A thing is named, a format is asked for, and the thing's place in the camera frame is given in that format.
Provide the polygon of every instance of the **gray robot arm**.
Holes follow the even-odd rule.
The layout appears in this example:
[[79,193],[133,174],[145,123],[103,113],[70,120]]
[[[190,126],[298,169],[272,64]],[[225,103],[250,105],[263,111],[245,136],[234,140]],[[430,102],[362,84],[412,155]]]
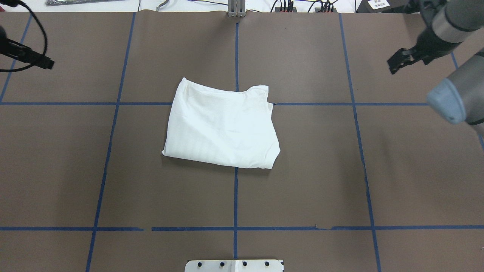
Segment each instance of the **gray robot arm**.
[[[427,28],[414,47],[402,48],[388,60],[392,74],[417,61],[427,65],[451,53],[484,26],[482,0],[411,0],[408,6],[421,11]],[[484,48],[431,90],[427,102],[450,123],[466,121],[484,135]]]

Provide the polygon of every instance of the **brown table surface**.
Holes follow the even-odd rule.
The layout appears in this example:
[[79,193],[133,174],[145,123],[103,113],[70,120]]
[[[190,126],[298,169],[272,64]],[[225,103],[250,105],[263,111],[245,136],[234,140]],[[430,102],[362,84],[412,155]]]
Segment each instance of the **brown table surface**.
[[[287,272],[482,270],[484,143],[425,96],[484,46],[483,30],[391,75],[419,15],[38,17],[54,69],[0,75],[0,271],[182,272],[233,258],[283,259]],[[42,50],[26,14],[0,23]],[[183,77],[269,85],[272,170],[161,155]]]

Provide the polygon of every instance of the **white mounting plate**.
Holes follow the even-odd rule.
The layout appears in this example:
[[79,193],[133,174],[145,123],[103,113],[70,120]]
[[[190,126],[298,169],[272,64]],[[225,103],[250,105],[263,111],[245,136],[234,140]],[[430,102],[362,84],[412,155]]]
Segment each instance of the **white mounting plate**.
[[185,272],[284,272],[284,261],[193,260],[186,263]]

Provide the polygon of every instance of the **metal bracket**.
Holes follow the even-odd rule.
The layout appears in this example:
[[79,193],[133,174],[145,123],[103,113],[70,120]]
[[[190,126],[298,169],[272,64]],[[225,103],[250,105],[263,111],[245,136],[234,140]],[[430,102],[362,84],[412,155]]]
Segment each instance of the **metal bracket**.
[[192,260],[185,272],[284,272],[283,260]]
[[229,17],[245,17],[245,0],[228,0]]

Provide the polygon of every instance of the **blue tape line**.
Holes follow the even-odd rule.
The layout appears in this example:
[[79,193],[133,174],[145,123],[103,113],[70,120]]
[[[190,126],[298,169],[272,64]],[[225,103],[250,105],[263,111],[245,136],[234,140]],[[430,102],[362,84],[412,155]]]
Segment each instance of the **blue tape line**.
[[234,259],[238,258],[238,230],[239,225],[239,168],[234,170]]
[[138,227],[97,227],[96,231],[144,231]]
[[116,102],[2,102],[2,105],[28,105],[28,106],[114,106]]
[[120,102],[121,106],[171,106],[172,102]]
[[234,227],[152,227],[152,231],[233,231]]
[[274,106],[351,106],[352,103],[312,103],[312,102],[283,102],[283,103],[273,103]]
[[239,91],[239,23],[235,24],[235,91]]
[[[30,21],[32,21],[32,15],[29,16],[29,19],[27,20],[27,24],[25,25],[24,33],[22,34],[22,38],[20,39],[20,43],[21,44],[24,43],[25,37],[27,36],[27,30],[29,29]],[[16,62],[17,62],[16,60],[14,60],[12,62],[12,65],[10,66],[10,69],[13,69],[15,67],[15,63]],[[12,72],[8,73],[7,78],[5,80],[5,84],[3,85],[3,89],[2,89],[1,94],[0,94],[0,103],[3,100],[3,97],[5,95],[5,92],[7,91],[8,82],[10,81],[10,77],[11,76],[12,76]]]
[[[171,106],[172,102],[1,102],[0,105],[26,106]],[[281,102],[274,106],[428,106],[427,103],[392,102]]]
[[[152,231],[233,231],[234,227],[152,227]],[[318,227],[237,227],[239,231],[342,231],[342,230],[412,230],[412,229],[484,229],[484,225],[422,226],[335,226]],[[139,227],[0,227],[0,231],[144,231]]]
[[[116,121],[118,119],[118,112],[119,112],[119,107],[120,107],[122,88],[123,88],[123,84],[124,84],[124,76],[126,74],[126,66],[128,65],[129,49],[131,47],[131,38],[133,37],[133,29],[134,29],[134,26],[135,26],[135,19],[136,19],[136,13],[133,12],[133,18],[131,20],[131,28],[129,30],[128,45],[126,47],[126,54],[124,56],[124,65],[123,65],[122,73],[121,73],[121,81],[120,81],[120,87],[119,87],[119,91],[118,91],[118,99],[116,101],[116,109],[114,110],[113,125],[111,127],[111,134],[109,135],[109,144],[107,146],[107,154],[106,154],[106,161],[104,163],[103,179],[101,181],[101,188],[99,190],[99,198],[98,198],[98,201],[97,201],[96,216],[94,218],[94,227],[95,228],[97,228],[97,225],[98,225],[98,222],[99,222],[99,214],[101,212],[101,204],[103,203],[104,187],[106,185],[106,177],[107,177],[107,166],[109,164],[109,159],[110,159],[110,156],[111,156],[111,148],[112,148],[112,144],[113,144],[114,129],[116,127]],[[92,231],[91,245],[89,247],[88,261],[86,263],[86,272],[89,272],[89,269],[91,268],[92,251],[94,250],[94,242],[95,241],[96,241],[96,229]]]
[[428,106],[427,103],[372,103],[372,102],[355,102],[357,106]]
[[0,230],[17,231],[92,231],[93,227],[0,227]]
[[479,142],[481,143],[481,147],[483,148],[483,151],[484,151],[484,140],[482,136],[479,136]]
[[96,231],[94,230],[91,234],[91,244],[89,245],[88,261],[86,263],[86,272],[91,269],[92,252],[94,251],[94,241],[96,240]]
[[[355,119],[355,126],[356,126],[356,136],[358,138],[358,147],[360,149],[360,160],[363,164],[363,172],[364,172],[364,182],[366,186],[366,202],[368,204],[368,212],[370,214],[370,224],[371,227],[375,226],[375,220],[373,218],[373,208],[371,204],[371,196],[370,196],[370,186],[368,185],[368,175],[366,173],[366,164],[364,160],[364,152],[363,152],[363,145],[362,145],[362,140],[361,140],[361,133],[360,133],[360,125],[358,124],[358,114],[356,111],[356,104],[355,104],[355,95],[353,92],[353,83],[351,80],[351,72],[349,69],[349,59],[348,59],[348,50],[346,47],[346,41],[345,41],[345,31],[343,27],[343,18],[341,16],[341,13],[339,15],[339,25],[341,29],[341,39],[343,41],[343,51],[345,54],[345,63],[346,63],[346,72],[348,74],[348,84],[349,84],[349,92],[351,95],[351,102],[353,103],[353,117]],[[378,241],[377,241],[377,232],[375,229],[372,229],[372,236],[373,236],[373,248],[375,250],[375,259],[377,262],[377,270],[378,272],[381,272],[381,263],[380,263],[380,254],[378,250]]]
[[454,62],[454,66],[455,68],[459,68],[459,65],[457,65],[457,60],[455,59],[455,55],[453,52],[451,52],[451,57],[452,57],[452,61]]
[[238,227],[238,230],[243,231],[330,231],[330,230],[371,230],[372,227],[366,226],[347,226],[347,227],[332,227],[332,228],[318,228],[318,227]]
[[484,225],[375,226],[376,230],[399,229],[484,229]]

